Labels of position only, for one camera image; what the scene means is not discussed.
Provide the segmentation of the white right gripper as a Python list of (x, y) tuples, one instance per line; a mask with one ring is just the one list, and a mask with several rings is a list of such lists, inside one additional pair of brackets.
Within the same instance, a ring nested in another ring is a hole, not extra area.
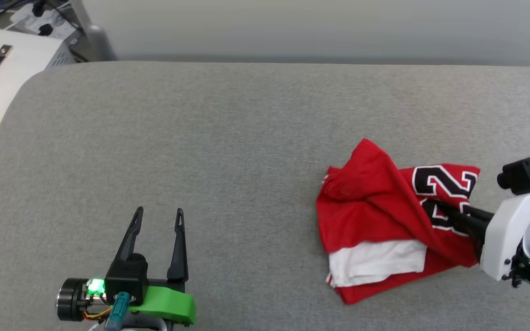
[(469, 237), (482, 251), (480, 270), (496, 281), (509, 276), (511, 261), (530, 224), (530, 193), (504, 200), (495, 214), (462, 201), (456, 205), (424, 199), (433, 228)]

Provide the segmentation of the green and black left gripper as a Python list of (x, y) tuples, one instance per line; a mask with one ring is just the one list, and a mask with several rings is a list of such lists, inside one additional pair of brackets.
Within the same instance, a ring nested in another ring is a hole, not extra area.
[[(141, 230), (144, 214), (139, 206), (116, 252), (114, 262), (143, 261), (144, 256), (134, 253), (135, 240)], [(144, 301), (139, 306), (130, 306), (129, 312), (166, 319), (175, 324), (196, 323), (197, 308), (193, 296), (185, 293), (185, 282), (189, 280), (184, 211), (177, 210), (175, 218), (175, 242), (167, 279), (150, 279)]]

